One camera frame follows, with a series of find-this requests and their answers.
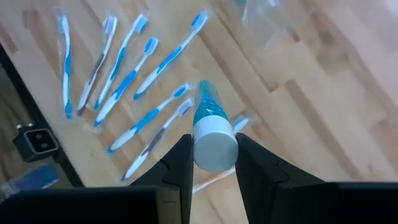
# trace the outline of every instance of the blue and white toothbrush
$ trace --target blue and white toothbrush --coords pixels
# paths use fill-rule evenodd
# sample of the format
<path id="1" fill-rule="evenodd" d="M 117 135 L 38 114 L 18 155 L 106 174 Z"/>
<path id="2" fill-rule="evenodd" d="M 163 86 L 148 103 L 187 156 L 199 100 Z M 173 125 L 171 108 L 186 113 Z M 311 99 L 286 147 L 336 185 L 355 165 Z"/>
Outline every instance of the blue and white toothbrush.
<path id="1" fill-rule="evenodd" d="M 186 115 L 193 106 L 192 100 L 187 99 L 185 100 L 174 112 L 174 114 L 162 125 L 162 127 L 158 130 L 155 134 L 154 138 L 150 141 L 150 143 L 142 150 L 139 156 L 132 162 L 132 164 L 127 169 L 126 173 L 122 176 L 122 181 L 130 178 L 135 171 L 145 162 L 149 153 L 155 148 L 156 144 L 160 142 L 166 129 L 170 126 L 173 120 L 176 117 L 183 117 Z"/>
<path id="2" fill-rule="evenodd" d="M 138 100 L 140 97 L 142 97 L 149 86 L 155 81 L 155 79 L 160 75 L 160 73 L 166 68 L 166 66 L 174 60 L 181 52 L 182 50 L 190 43 L 190 41 L 193 39 L 195 34 L 197 34 L 200 29 L 205 25 L 207 21 L 207 15 L 206 12 L 203 11 L 199 13 L 194 20 L 191 23 L 191 33 L 188 35 L 188 37 L 180 44 L 175 50 L 173 50 L 169 56 L 167 56 L 160 65 L 155 68 L 154 71 L 152 71 L 149 76 L 144 80 L 144 82 L 141 84 L 141 86 L 138 88 L 136 94 L 134 95 L 134 99 Z"/>
<path id="3" fill-rule="evenodd" d="M 127 43 L 129 42 L 130 37 L 133 35 L 134 32 L 141 34 L 142 31 L 145 29 L 147 22 L 148 22 L 148 18 L 146 18 L 146 16 L 143 14 L 139 14 L 137 19 L 132 24 L 129 32 L 127 33 L 126 37 L 124 38 L 124 40 L 122 42 L 122 46 L 120 46 L 118 56 L 116 57 L 116 61 L 113 65 L 111 73 L 109 74 L 108 79 L 106 80 L 105 86 L 102 89 L 101 93 L 99 94 L 97 101 L 95 102 L 94 110 L 97 110 L 100 107 L 100 104 L 105 99 L 106 94 L 108 93 L 109 89 L 111 88 L 112 82 L 113 82 L 116 74 L 118 73 L 120 64 L 124 57 L 124 52 L 126 50 L 126 46 L 127 46 Z"/>
<path id="4" fill-rule="evenodd" d="M 151 122 L 155 117 L 165 108 L 172 100 L 180 98 L 187 92 L 190 88 L 188 83 L 183 84 L 173 91 L 173 94 L 159 106 L 149 111 L 140 121 L 138 121 L 135 125 L 133 125 L 130 129 L 128 129 L 125 133 L 123 133 L 112 145 L 108 148 L 108 153 L 113 153 L 118 150 L 124 143 L 128 142 L 135 134 L 137 134 L 146 124 Z"/>
<path id="5" fill-rule="evenodd" d="M 58 33 L 65 38 L 65 55 L 63 59 L 63 80 L 62 80 L 62 100 L 65 116 L 70 119 L 72 117 L 72 106 L 70 103 L 70 36 L 68 17 L 65 14 L 57 16 Z"/>
<path id="6" fill-rule="evenodd" d="M 85 108 L 88 95 L 90 94 L 90 91 L 93 87 L 94 81 L 97 77 L 98 70 L 101 68 L 103 62 L 105 61 L 105 58 L 109 52 L 109 48 L 111 47 L 112 39 L 114 33 L 116 32 L 117 24 L 118 24 L 118 18 L 116 16 L 108 16 L 103 22 L 104 33 L 108 37 L 106 39 L 104 49 L 101 55 L 99 56 L 98 60 L 96 61 L 90 77 L 85 83 L 85 87 L 83 89 L 83 93 L 81 94 L 79 105 L 77 107 L 77 114 L 81 114 L 81 112 L 83 112 Z"/>
<path id="7" fill-rule="evenodd" d="M 123 82 L 119 85 L 119 87 L 113 92 L 113 94 L 108 98 L 104 106 L 101 108 L 101 110 L 98 113 L 97 118 L 94 121 L 94 127 L 97 127 L 100 125 L 102 120 L 105 119 L 106 115 L 111 111 L 113 106 L 118 102 L 120 97 L 122 96 L 123 92 L 127 89 L 127 87 L 130 85 L 130 83 L 134 80 L 136 77 L 138 71 L 140 68 L 143 66 L 144 62 L 149 58 L 152 53 L 154 53 L 157 43 L 159 42 L 158 39 L 152 37 L 151 39 L 148 40 L 144 47 L 144 55 L 141 58 L 141 61 L 137 64 L 135 69 L 131 71 L 123 80 Z"/>

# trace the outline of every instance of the wood grain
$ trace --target wood grain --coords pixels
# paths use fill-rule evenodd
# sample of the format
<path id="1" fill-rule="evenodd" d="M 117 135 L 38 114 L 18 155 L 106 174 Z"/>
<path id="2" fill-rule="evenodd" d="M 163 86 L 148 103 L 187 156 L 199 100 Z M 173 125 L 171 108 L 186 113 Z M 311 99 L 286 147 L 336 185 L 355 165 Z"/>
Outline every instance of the wood grain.
<path id="1" fill-rule="evenodd" d="M 156 163 L 192 129 L 192 112 L 179 119 L 129 182 L 120 177 L 177 107 L 173 102 L 138 136 L 112 157 L 105 150 L 146 111 L 183 82 L 209 79 L 231 118 L 252 113 L 243 130 L 278 156 L 324 180 L 397 181 L 398 23 L 392 1 L 280 1 L 285 14 L 267 15 L 280 28 L 263 43 L 252 35 L 228 0 L 81 0 L 60 1 L 70 16 L 73 104 L 90 76 L 102 48 L 101 21 L 106 10 L 119 24 L 108 58 L 99 73 L 96 96 L 118 48 L 140 10 L 147 10 L 146 31 L 127 46 L 126 58 L 112 86 L 134 68 L 146 40 L 159 48 L 109 114 L 100 133 L 96 115 L 65 121 L 61 103 L 57 33 L 51 0 L 0 3 L 0 42 L 6 49 L 82 181 L 90 186 L 127 185 Z M 181 56 L 168 67 L 143 101 L 133 101 L 146 75 L 184 38 L 202 9 L 210 18 Z M 195 168 L 195 182 L 214 174 Z M 236 176 L 195 194 L 193 223 L 247 222 Z"/>

